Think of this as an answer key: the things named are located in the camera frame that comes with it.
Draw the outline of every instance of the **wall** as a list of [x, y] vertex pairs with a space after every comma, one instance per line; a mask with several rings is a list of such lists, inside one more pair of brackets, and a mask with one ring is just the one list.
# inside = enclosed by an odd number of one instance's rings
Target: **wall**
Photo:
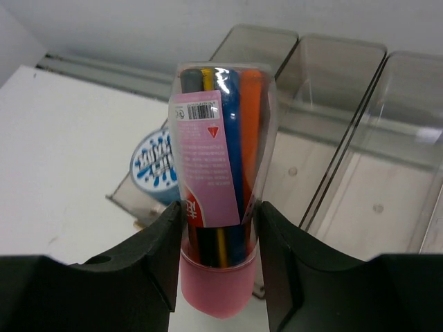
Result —
[[0, 0], [49, 49], [173, 71], [261, 24], [443, 54], [440, 0]]
[[0, 5], [0, 86], [21, 64], [34, 66], [46, 49]]

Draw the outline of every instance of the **red triangle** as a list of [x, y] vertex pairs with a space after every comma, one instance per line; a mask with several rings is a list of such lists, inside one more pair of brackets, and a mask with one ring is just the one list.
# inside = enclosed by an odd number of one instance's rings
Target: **red triangle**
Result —
[[210, 135], [215, 138], [215, 136], [217, 136], [217, 133], [219, 132], [219, 127], [208, 127], [208, 131]]

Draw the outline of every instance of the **hole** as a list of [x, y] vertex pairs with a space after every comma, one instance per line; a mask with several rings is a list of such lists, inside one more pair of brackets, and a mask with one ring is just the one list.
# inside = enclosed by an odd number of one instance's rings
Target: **hole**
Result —
[[110, 256], [98, 255], [98, 256], [88, 259], [83, 265], [106, 263], [107, 261], [110, 261], [111, 259], [112, 259], [112, 257], [110, 257]]

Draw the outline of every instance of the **pink cap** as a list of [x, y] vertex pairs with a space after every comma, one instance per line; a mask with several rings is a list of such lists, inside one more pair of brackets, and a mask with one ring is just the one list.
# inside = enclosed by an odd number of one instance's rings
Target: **pink cap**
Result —
[[251, 298], [255, 277], [255, 251], [233, 268], [207, 268], [181, 252], [181, 292], [186, 301], [208, 315], [224, 319], [238, 314]]

